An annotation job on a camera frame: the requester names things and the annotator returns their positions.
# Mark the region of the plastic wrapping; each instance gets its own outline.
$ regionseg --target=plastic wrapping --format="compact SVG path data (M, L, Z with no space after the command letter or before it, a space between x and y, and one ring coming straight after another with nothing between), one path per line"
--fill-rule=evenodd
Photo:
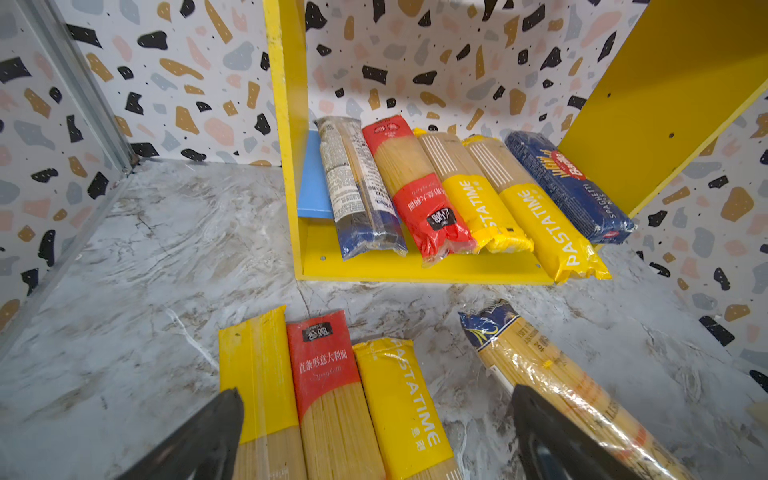
M305 480L285 306L219 331L221 390L237 388L243 430L235 480Z
M591 243L500 140L475 135L463 143L504 205L533 240L534 254L541 268L556 283L563 283L571 276L611 278Z
M400 222L362 137L360 121L323 117L315 123L341 257L348 260L370 250L394 250L405 256L408 247Z
M421 144L399 115L363 128L384 184L426 266L476 242L435 175Z
M513 131L505 143L576 229L592 243L622 243L636 226L542 134Z
M491 253L533 251L512 214L454 134L414 130L437 176L477 242Z
M387 480L461 480L411 340L353 347Z
M310 480L385 480L344 312L288 324Z
M459 313L469 342L509 391L538 391L584 433L647 480L694 480L619 403L504 300Z

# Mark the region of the terrazzo wallpaper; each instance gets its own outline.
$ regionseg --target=terrazzo wallpaper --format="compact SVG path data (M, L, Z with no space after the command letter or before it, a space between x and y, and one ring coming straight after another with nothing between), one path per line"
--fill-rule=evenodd
M0 331L122 177L15 2L3 2Z
M306 2L310 119L558 144L648 0Z
M637 254L768 391L768 91L635 221Z
M260 0L55 0L145 157L280 165Z

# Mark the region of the gray marble surface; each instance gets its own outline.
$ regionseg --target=gray marble surface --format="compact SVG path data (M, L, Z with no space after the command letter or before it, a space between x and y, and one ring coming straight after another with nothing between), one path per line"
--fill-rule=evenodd
M701 478L765 478L766 393L626 247L612 282L299 283L280 169L147 162L0 364L0 478L113 478L218 391L219 329L344 309L414 339L466 479L523 478L508 397L457 312L504 297Z

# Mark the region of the barilla spaghetti package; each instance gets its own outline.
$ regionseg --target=barilla spaghetti package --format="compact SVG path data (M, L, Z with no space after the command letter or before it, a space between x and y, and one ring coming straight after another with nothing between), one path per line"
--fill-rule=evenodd
M411 340L353 347L388 480L461 480Z
M385 118L363 128L362 135L425 266L450 253L475 251L477 243L405 119Z
M574 228L500 140L475 135L464 140L464 146L523 231L533 239L534 255L556 283L563 283L571 276L611 278L592 244Z
M413 133L432 162L448 199L478 243L476 252L483 247L491 253L533 251L533 242L525 236L458 137L420 128Z
M637 226L542 134L513 131L507 147L592 243L622 243Z

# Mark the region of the yellow spaghetti package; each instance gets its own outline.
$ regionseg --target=yellow spaghetti package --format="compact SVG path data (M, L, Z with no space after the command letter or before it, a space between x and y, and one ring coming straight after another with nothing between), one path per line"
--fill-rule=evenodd
M530 386L582 432L644 480L695 477L627 410L535 326L499 300L458 313L485 367L509 392Z
M462 480L411 340L353 347L387 480Z
M610 280L611 273L536 180L500 140L475 135L464 140L472 158L491 182L504 205L534 242L541 268L564 283L569 277Z
M245 407L235 480L306 480L285 309L219 330L221 390Z
M475 253L483 247L491 253L533 251L533 242L525 236L458 137L420 128L413 133L432 162L448 199L477 241Z

